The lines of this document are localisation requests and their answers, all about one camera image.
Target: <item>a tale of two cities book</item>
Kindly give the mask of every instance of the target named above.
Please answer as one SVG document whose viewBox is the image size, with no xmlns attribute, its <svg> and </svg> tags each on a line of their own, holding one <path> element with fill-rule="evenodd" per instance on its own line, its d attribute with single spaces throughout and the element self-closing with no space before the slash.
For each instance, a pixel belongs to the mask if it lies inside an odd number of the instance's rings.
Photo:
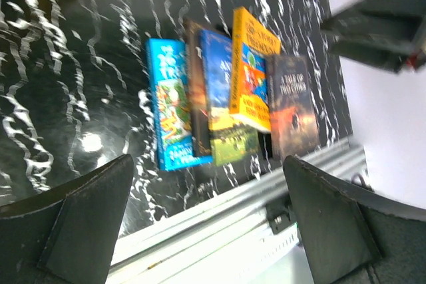
<svg viewBox="0 0 426 284">
<path fill-rule="evenodd" d="M 272 55 L 266 68 L 273 158 L 303 156 L 320 144 L 306 58 Z"/>
</svg>

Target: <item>cartoon illustration on cover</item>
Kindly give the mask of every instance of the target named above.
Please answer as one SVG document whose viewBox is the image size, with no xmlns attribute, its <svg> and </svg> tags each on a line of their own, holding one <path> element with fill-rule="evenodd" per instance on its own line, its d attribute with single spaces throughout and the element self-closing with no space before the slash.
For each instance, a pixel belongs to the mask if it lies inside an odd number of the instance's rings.
<svg viewBox="0 0 426 284">
<path fill-rule="evenodd" d="M 265 60 L 253 53 L 246 45 L 243 49 L 245 88 L 243 94 L 259 96 L 268 105 L 268 89 L 265 80 Z"/>
<path fill-rule="evenodd" d="M 157 98 L 164 145 L 177 143 L 190 136 L 188 101 L 182 81 L 180 79 L 159 81 Z"/>
</svg>

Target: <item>white wall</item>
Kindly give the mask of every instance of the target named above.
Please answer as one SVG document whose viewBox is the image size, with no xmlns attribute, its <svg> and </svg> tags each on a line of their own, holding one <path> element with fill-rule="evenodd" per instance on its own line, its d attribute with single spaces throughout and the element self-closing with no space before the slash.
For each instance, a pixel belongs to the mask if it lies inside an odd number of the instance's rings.
<svg viewBox="0 0 426 284">
<path fill-rule="evenodd" d="M 353 0 L 329 1 L 335 12 Z M 426 71 L 397 76 L 347 59 L 341 59 L 341 67 L 371 186 L 426 208 Z"/>
</svg>

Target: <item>black plastic part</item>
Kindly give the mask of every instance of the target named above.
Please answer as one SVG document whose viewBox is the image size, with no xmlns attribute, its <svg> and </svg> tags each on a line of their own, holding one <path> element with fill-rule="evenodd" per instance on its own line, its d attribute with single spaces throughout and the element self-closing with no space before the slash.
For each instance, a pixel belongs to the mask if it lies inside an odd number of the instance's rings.
<svg viewBox="0 0 426 284">
<path fill-rule="evenodd" d="M 104 283 L 133 179 L 120 156 L 66 184 L 0 207 L 0 282 Z"/>
<path fill-rule="evenodd" d="M 364 177 L 359 173 L 356 173 L 352 176 L 351 183 L 363 189 L 369 190 L 370 192 L 374 192 L 373 188 L 365 183 Z"/>
<path fill-rule="evenodd" d="M 290 195 L 286 194 L 265 206 L 266 218 L 273 234 L 283 232 L 287 227 L 296 222 L 296 216 L 292 210 Z"/>
<path fill-rule="evenodd" d="M 361 0 L 321 24 L 325 33 L 338 36 L 330 53 L 399 73 L 410 57 L 426 62 L 426 2 L 423 0 Z"/>
<path fill-rule="evenodd" d="M 284 172 L 315 283 L 333 283 L 381 259 L 357 202 L 328 188 L 325 172 L 293 156 Z"/>
</svg>

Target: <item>book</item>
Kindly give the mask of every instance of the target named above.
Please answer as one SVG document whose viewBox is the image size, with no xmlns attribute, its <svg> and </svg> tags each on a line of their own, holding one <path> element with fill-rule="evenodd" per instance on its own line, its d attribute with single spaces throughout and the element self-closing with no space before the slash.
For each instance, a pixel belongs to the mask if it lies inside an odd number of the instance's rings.
<svg viewBox="0 0 426 284">
<path fill-rule="evenodd" d="M 265 55 L 280 53 L 281 40 L 244 7 L 234 11 L 230 114 L 270 132 Z"/>
<path fill-rule="evenodd" d="M 211 156 L 193 156 L 185 44 L 149 39 L 146 53 L 159 168 L 171 171 L 211 162 Z"/>
<path fill-rule="evenodd" d="M 184 18 L 186 40 L 186 66 L 188 69 L 189 101 L 191 109 L 192 147 L 195 156 L 212 154 L 206 102 L 206 82 L 202 65 L 200 31 L 216 31 L 188 17 Z"/>
<path fill-rule="evenodd" d="M 259 150 L 258 133 L 229 114 L 231 39 L 201 30 L 200 42 L 206 79 L 207 114 L 213 163 L 241 160 Z"/>
<path fill-rule="evenodd" d="M 273 158 L 304 156 L 320 144 L 306 58 L 272 55 L 266 63 Z"/>
</svg>

